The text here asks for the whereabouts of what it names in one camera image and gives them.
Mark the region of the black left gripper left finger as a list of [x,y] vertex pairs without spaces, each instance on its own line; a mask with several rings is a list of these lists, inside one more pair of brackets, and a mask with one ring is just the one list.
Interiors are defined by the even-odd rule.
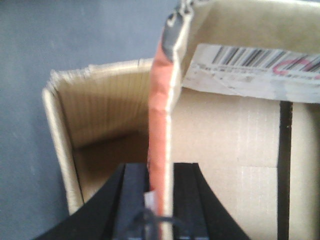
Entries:
[[157,240],[156,216],[145,207],[147,166],[126,163],[94,196],[39,240]]

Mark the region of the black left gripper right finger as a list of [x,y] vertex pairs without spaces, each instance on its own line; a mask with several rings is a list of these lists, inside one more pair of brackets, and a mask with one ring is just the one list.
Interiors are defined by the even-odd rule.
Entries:
[[225,209],[197,163],[174,164],[173,216],[175,240],[248,240]]

